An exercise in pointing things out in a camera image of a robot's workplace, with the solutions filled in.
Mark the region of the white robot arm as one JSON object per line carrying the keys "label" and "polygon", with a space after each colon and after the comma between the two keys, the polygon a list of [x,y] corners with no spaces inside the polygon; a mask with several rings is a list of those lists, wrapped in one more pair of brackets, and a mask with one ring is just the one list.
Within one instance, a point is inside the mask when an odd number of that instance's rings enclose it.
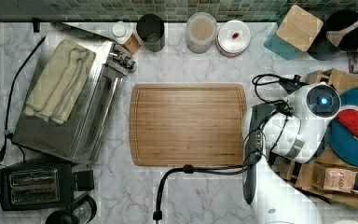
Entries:
{"label": "white robot arm", "polygon": [[243,199],[257,224],[323,224],[316,205],[282,180],[268,164],[276,154],[306,163],[321,153],[321,143],[341,101],[325,83],[309,84],[287,96],[285,109],[252,106],[242,120],[245,165]]}

